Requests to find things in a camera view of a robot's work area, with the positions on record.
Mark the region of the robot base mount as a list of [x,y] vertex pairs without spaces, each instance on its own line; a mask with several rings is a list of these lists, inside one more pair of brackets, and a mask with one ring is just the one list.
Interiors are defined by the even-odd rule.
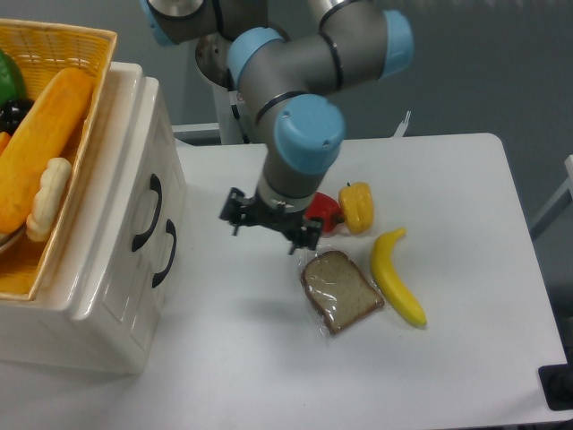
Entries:
[[210,86],[217,122],[174,125],[175,138],[191,145],[232,145],[250,143],[250,115],[227,70],[231,42],[219,33],[198,39],[195,63],[201,78]]

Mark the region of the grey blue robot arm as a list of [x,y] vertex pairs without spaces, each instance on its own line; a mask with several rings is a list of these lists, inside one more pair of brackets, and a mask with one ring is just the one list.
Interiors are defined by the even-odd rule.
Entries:
[[407,17],[370,1],[312,1],[317,33],[289,40],[271,27],[264,1],[144,1],[141,8],[162,45],[223,40],[224,80],[268,148],[255,194],[232,189],[221,219],[277,231],[295,250],[314,249],[323,226],[306,212],[346,137],[329,95],[407,68],[415,48]]

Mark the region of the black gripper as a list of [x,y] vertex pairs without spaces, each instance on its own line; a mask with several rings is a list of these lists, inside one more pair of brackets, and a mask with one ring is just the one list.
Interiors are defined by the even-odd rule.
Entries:
[[307,219],[301,211],[287,212],[284,203],[271,207],[259,195],[246,197],[236,187],[230,189],[219,218],[233,228],[234,237],[241,227],[260,226],[286,233],[286,238],[291,242],[289,255],[293,255],[297,249],[314,251],[323,228],[320,217]]

